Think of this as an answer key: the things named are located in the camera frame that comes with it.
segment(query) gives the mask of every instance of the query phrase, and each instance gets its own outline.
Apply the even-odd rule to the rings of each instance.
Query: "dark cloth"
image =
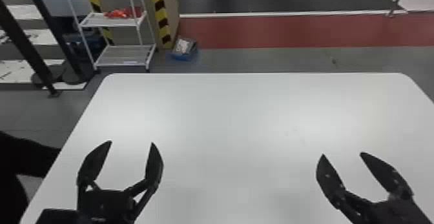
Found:
[[[0,131],[0,171],[3,175],[0,189],[5,210],[2,223],[19,223],[27,208],[26,192],[17,174],[43,178],[59,154],[59,149],[43,146],[29,139],[10,136]]]

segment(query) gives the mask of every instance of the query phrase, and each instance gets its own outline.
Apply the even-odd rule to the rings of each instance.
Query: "gray floor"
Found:
[[[103,78],[114,72],[144,73],[144,69],[104,68],[85,90],[64,91],[59,98],[47,98],[46,91],[0,91],[0,130],[61,148]],[[434,99],[434,47],[201,50],[188,62],[160,52],[152,60],[151,72],[402,72]],[[41,180],[21,180],[32,197]]]

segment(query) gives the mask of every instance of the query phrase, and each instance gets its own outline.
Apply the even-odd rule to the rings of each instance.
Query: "red floor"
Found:
[[[200,48],[434,46],[434,13],[183,18]]]

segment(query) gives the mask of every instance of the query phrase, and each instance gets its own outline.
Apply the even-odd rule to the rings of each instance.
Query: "white floor marking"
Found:
[[[33,45],[57,45],[53,33],[49,29],[27,29],[24,33],[31,35],[30,41]]]
[[[46,59],[45,64],[60,65],[64,62],[62,59]],[[0,84],[2,83],[24,83],[30,84],[30,77],[34,71],[25,60],[5,60],[0,61]],[[86,86],[86,83],[78,85],[68,85],[66,83],[54,83],[55,89],[58,90],[81,90]]]
[[[7,7],[17,20],[42,19],[35,5],[8,5]]]
[[[399,5],[407,11],[434,11],[434,0],[400,0]]]
[[[53,83],[53,87],[57,90],[81,90],[86,86],[87,83],[81,83],[77,85],[69,85],[66,83]]]
[[[359,11],[314,11],[314,12],[235,12],[235,13],[211,13],[211,14],[181,14],[184,18],[202,17],[289,17],[305,15],[375,15],[387,14],[389,10],[359,10]],[[405,10],[396,10],[396,14],[405,14]]]
[[[51,30],[45,29],[26,29],[24,33],[28,36],[30,42],[33,45],[57,45],[57,41],[54,38]],[[9,41],[9,37],[5,36],[5,31],[0,30],[0,45]]]

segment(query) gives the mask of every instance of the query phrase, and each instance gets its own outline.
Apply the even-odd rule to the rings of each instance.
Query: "shelf rack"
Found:
[[[145,66],[146,70],[149,71],[150,60],[152,59],[156,43],[153,31],[150,31],[152,36],[153,44],[144,45],[141,38],[140,25],[146,19],[151,29],[149,17],[147,11],[143,11],[140,17],[137,17],[134,0],[130,0],[130,5],[132,8],[132,18],[109,18],[105,17],[104,13],[90,12],[82,22],[78,21],[77,13],[72,5],[71,0],[67,0],[69,7],[74,16],[74,20],[77,24],[79,33],[82,37],[84,46],[86,48],[87,54],[97,69],[98,66]],[[145,9],[145,0],[141,1],[142,9]],[[90,11],[93,11],[92,5],[88,2]],[[89,45],[84,36],[84,28],[99,28],[101,34],[103,34],[101,28],[103,27],[135,27],[138,35],[139,45],[110,45],[105,38],[106,48],[103,50],[101,55],[95,60],[90,52]]]

